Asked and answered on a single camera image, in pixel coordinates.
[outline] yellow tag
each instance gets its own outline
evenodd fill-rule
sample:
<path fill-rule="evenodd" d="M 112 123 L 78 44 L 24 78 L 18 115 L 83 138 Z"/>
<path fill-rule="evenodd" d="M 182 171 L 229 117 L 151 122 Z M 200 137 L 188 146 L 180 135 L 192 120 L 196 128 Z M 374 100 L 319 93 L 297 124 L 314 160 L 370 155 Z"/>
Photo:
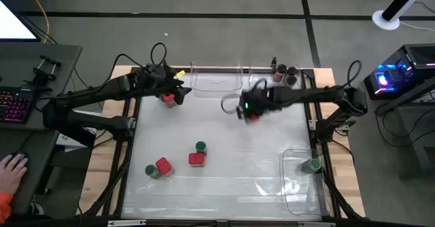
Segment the yellow tag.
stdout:
<path fill-rule="evenodd" d="M 178 79 L 181 78 L 184 74 L 186 74 L 186 72 L 184 70 L 180 71 L 179 73 L 177 73 L 177 78 Z"/>

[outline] green cylinder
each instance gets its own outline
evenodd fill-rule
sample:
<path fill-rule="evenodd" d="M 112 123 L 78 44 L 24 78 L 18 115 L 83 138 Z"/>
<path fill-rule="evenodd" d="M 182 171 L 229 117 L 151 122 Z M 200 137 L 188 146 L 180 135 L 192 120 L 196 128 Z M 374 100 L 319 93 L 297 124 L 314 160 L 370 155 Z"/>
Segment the green cylinder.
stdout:
<path fill-rule="evenodd" d="M 305 173 L 315 173 L 321 168 L 319 159 L 308 159 L 302 163 L 302 171 Z"/>
<path fill-rule="evenodd" d="M 204 141 L 198 141 L 196 143 L 196 152 L 207 153 L 207 144 Z"/>
<path fill-rule="evenodd" d="M 145 167 L 145 173 L 153 179 L 158 179 L 160 176 L 162 176 L 157 167 L 154 165 L 148 165 Z"/>

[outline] desk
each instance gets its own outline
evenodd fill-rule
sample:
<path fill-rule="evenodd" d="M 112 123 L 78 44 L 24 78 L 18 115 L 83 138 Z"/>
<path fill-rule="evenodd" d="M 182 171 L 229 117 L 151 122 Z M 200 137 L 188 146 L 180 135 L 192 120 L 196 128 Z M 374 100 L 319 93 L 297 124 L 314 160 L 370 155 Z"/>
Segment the desk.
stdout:
<path fill-rule="evenodd" d="M 3 76 L 0 85 L 19 87 L 24 84 L 23 80 L 32 80 L 34 77 L 32 68 L 38 67 L 41 62 L 39 55 L 43 54 L 62 63 L 62 67 L 55 73 L 56 80 L 48 83 L 53 91 L 43 95 L 63 93 L 81 51 L 78 46 L 60 44 L 0 43 L 0 75 Z M 37 106 L 40 108 L 46 103 L 47 101 L 39 101 Z M 32 119 L 42 123 L 41 113 L 33 111 L 29 121 Z M 29 157 L 28 171 L 12 201 L 12 213 L 25 214 L 50 161 L 59 132 L 55 130 L 31 132 L 24 130 L 21 124 L 16 124 L 16 127 L 21 130 L 0 128 L 0 158 L 18 150 L 26 152 Z"/>
<path fill-rule="evenodd" d="M 116 67 L 112 74 L 112 78 L 129 73 L 131 71 L 131 68 L 132 66 Z M 315 76 L 317 81 L 317 87 L 334 85 L 334 76 L 331 69 L 315 69 Z M 107 101 L 104 105 L 103 116 L 119 116 L 122 114 L 123 107 L 123 101 Z M 132 100 L 132 103 L 130 104 L 130 110 L 128 112 L 129 116 L 133 114 L 133 107 L 134 101 Z M 321 111 L 324 115 L 324 118 L 328 117 L 332 112 L 335 111 L 336 108 L 337 106 L 335 104 L 321 104 Z M 96 141 L 96 143 L 104 141 L 110 137 L 111 135 L 104 134 L 98 141 Z M 343 143 L 346 146 L 349 146 L 346 137 L 335 134 L 334 139 L 338 142 Z M 126 146 L 123 145 L 121 149 L 120 162 L 125 155 L 125 149 Z M 360 215 L 364 215 L 364 208 L 362 205 L 358 181 L 356 178 L 351 156 L 346 150 L 334 143 L 329 144 L 329 150 L 337 188 L 341 191 L 343 196 L 354 208 L 354 210 Z M 102 193 L 103 189 L 107 185 L 107 182 L 109 180 L 109 174 L 111 171 L 111 164 L 114 158 L 114 152 L 115 141 L 110 141 L 103 145 L 100 145 L 92 152 L 88 172 L 86 174 L 86 179 L 80 199 L 80 206 L 84 211 L 89 209 L 89 207 L 99 197 L 99 195 Z M 118 187 L 114 190 L 115 197 L 112 198 L 110 212 L 112 212 L 116 206 L 116 201 L 118 198 L 117 196 L 119 192 Z"/>

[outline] blue light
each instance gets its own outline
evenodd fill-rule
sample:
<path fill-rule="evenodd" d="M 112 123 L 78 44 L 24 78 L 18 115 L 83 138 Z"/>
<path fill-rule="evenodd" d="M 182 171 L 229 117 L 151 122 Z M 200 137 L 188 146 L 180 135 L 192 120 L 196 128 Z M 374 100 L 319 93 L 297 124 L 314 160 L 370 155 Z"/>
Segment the blue light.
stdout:
<path fill-rule="evenodd" d="M 387 80 L 385 79 L 385 76 L 384 75 L 379 75 L 378 76 L 378 81 L 379 81 L 379 83 L 381 84 L 381 85 L 388 85 L 388 82 L 387 82 Z"/>

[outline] mouse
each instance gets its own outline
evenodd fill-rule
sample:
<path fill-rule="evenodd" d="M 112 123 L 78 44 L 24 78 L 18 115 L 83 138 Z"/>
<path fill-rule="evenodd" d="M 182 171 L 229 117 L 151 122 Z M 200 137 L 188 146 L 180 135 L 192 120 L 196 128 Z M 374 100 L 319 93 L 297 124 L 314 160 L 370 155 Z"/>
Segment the mouse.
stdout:
<path fill-rule="evenodd" d="M 21 155 L 20 160 L 17 162 L 17 165 L 20 164 L 21 161 L 23 161 L 25 158 L 27 157 L 27 153 L 26 152 L 22 152 L 22 151 L 16 151 L 14 153 L 12 153 L 12 158 L 14 158 L 16 155 Z"/>

